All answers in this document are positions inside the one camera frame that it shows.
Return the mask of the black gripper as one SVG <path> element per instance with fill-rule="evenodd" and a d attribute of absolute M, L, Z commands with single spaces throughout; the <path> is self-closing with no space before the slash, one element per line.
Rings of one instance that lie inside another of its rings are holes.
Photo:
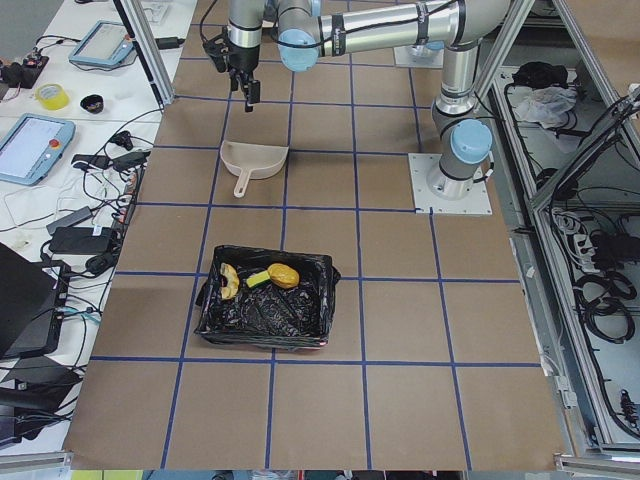
<path fill-rule="evenodd" d="M 261 84 L 253 76 L 259 64 L 260 28 L 224 27 L 222 33 L 202 41 L 204 52 L 219 73 L 229 73 L 230 91 L 244 95 L 244 111 L 261 101 Z"/>

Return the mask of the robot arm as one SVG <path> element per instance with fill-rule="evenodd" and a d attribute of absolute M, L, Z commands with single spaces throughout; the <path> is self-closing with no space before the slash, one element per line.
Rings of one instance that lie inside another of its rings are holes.
<path fill-rule="evenodd" d="M 472 116 L 480 98 L 475 75 L 481 39 L 504 19 L 507 1 L 415 1 L 379 9 L 321 15 L 318 1 L 232 1 L 221 33 L 202 40 L 230 88 L 242 91 L 245 109 L 260 101 L 262 25 L 273 25 L 282 63 L 293 72 L 312 68 L 319 58 L 392 47 L 444 46 L 441 90 L 432 119 L 443 153 L 426 176 L 429 190 L 446 200 L 464 198 L 486 160 L 493 137 Z"/>

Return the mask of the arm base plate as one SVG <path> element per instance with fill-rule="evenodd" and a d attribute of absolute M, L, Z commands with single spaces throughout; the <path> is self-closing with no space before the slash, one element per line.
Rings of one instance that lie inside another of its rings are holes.
<path fill-rule="evenodd" d="M 478 166 L 472 179 L 457 181 L 439 168 L 440 154 L 410 153 L 409 171 L 417 213 L 490 216 L 492 207 L 484 172 Z"/>
<path fill-rule="evenodd" d="M 427 46 L 402 46 L 394 48 L 395 65 L 407 68 L 441 69 L 443 67 L 443 49 L 430 49 Z"/>

